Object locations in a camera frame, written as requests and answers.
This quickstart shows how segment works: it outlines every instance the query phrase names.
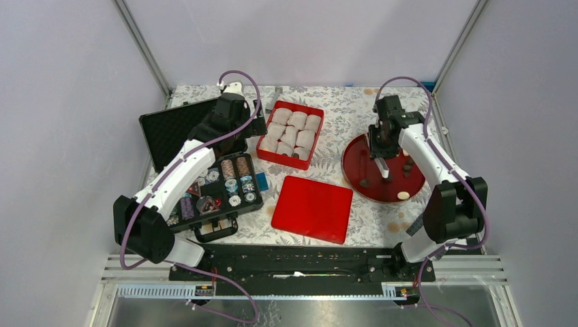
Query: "floral pattern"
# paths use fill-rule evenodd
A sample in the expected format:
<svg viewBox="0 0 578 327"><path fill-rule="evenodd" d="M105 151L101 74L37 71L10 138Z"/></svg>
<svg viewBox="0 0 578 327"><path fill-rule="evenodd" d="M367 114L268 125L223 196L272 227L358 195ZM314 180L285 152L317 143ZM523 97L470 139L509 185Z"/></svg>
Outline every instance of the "floral pattern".
<svg viewBox="0 0 578 327"><path fill-rule="evenodd" d="M270 102L274 87L259 87L263 104ZM376 120L371 111L377 88L367 87L283 87L280 100L304 104L325 111L322 131L308 170L297 170L257 158L258 138L248 140L248 153L252 156L257 172L265 172L270 189L262 192L264 206L259 211L238 218L239 231L232 236L216 240L218 243L243 243L256 245L317 245L335 246L333 243L271 227L271 218L285 176L294 175L316 181L350 187L343 176L341 156L348 143L365 133L367 126ZM253 87L245 86L248 99L256 97ZM407 111L419 111L425 115L427 97L418 87L388 87L382 95L398 94ZM171 99L170 107L182 106L219 95L217 87L179 86ZM434 137L438 137L436 124L430 121ZM354 192L345 246L392 247L409 236L405 230L422 213L429 197L426 184L408 201L396 204L376 203ZM194 239L191 231L182 236Z"/></svg>

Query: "poker chip case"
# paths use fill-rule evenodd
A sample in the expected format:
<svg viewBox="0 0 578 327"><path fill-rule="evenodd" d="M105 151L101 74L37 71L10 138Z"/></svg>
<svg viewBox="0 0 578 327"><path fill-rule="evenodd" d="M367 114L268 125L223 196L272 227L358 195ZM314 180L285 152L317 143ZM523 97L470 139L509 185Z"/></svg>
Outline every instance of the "poker chip case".
<svg viewBox="0 0 578 327"><path fill-rule="evenodd" d="M140 124L155 170L162 169L178 153L188 132L209 113L207 107L210 105L214 105L213 100L186 104L171 110L141 116ZM238 230L237 217L239 215L263 207L253 161L251 156L245 153L247 148L246 141L235 142L228 154L223 155L193 182L167 220L167 224L174 233L193 230L199 242L210 242L233 235ZM231 171L228 164L225 165L225 173L228 173L228 180L237 182L237 195L233 195L234 187L226 186L223 162L232 164L233 178L230 177Z"/></svg>

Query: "red container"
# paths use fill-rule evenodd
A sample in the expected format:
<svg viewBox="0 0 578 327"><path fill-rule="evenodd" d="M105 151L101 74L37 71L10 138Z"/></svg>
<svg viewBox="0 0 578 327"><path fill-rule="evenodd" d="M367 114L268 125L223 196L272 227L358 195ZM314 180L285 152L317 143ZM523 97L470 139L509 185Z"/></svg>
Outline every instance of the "red container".
<svg viewBox="0 0 578 327"><path fill-rule="evenodd" d="M257 157L259 159L267 160L270 162L275 162L277 164L281 164L281 165L285 165L285 166L289 166L289 167L293 167L293 168L297 168L297 169L302 169L302 170L309 169L311 159L313 158L313 152L315 151L315 146L317 145L317 140L319 139L319 133L321 132L321 127L323 126L323 119L325 117L325 112L321 109L307 107L307 106L303 106L300 104L292 104L290 102L277 101L277 102L275 102L275 105L273 107L273 111L269 115L269 119L267 121L267 127L269 127L269 123L271 122L271 119L273 119L273 114L275 114L275 111L277 110L277 108L287 108L291 111L301 111L301 112L304 112L305 114L314 114L316 116L321 117L321 122L319 122L319 127L317 128L317 132L315 133L315 140L313 141L313 147L311 148L311 152L309 153L309 158L307 158L307 160L301 160L301 159L289 157L287 155L280 155L278 153L261 150L261 149L259 149L259 147L261 145L261 141L263 141L263 138L265 136L261 136L259 138L259 142L257 142Z"/></svg>

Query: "robotic arm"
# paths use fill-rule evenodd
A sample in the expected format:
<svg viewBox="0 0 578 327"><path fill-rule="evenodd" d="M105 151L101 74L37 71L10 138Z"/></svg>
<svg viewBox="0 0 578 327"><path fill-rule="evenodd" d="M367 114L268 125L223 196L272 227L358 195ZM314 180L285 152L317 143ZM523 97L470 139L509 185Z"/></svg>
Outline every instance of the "robotic arm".
<svg viewBox="0 0 578 327"><path fill-rule="evenodd" d="M139 205L134 227L128 236L127 249L153 263L179 262L197 266L204 249L184 238L175 236L166 224L171 210L199 174L226 154L235 142L267 132L262 108L251 113L245 101L243 85L229 84L217 99L217 104L201 124L191 130L183 148L157 178L133 198L120 196L113 205L115 240L121 245L129 222ZM228 136L248 119L251 123L240 133ZM207 142L219 139L210 146Z"/></svg>
<svg viewBox="0 0 578 327"><path fill-rule="evenodd" d="M394 248L393 270L399 271L407 264L423 261L441 245L455 243L484 228L479 208L453 175L454 171L466 180L484 206L487 184L481 177L471 178L443 150L435 153L428 141L437 149L441 146L424 135L423 116L419 112L406 112L397 95L379 99L374 112L378 113L378 119L375 125L369 126L369 148L371 158L378 160L382 176L389 175L384 159L395 157L401 148L413 158L432 186L432 195L423 213L423 227ZM440 157L450 163L451 170Z"/></svg>

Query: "gray floor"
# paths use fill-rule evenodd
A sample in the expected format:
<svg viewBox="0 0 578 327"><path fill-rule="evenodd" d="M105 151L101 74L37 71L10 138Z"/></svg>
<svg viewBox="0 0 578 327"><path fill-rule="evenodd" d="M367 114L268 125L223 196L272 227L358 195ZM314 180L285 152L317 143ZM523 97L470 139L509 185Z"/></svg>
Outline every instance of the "gray floor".
<svg viewBox="0 0 578 327"><path fill-rule="evenodd" d="M499 326L490 294L481 286L427 287L430 304L448 306L464 314L474 326ZM249 319L248 301L213 300L207 306ZM391 301L260 300L255 326L443 326L427 309L399 310ZM466 326L459 318L442 313L455 326ZM119 298L109 326L243 326L199 310L192 311L182 300Z"/></svg>

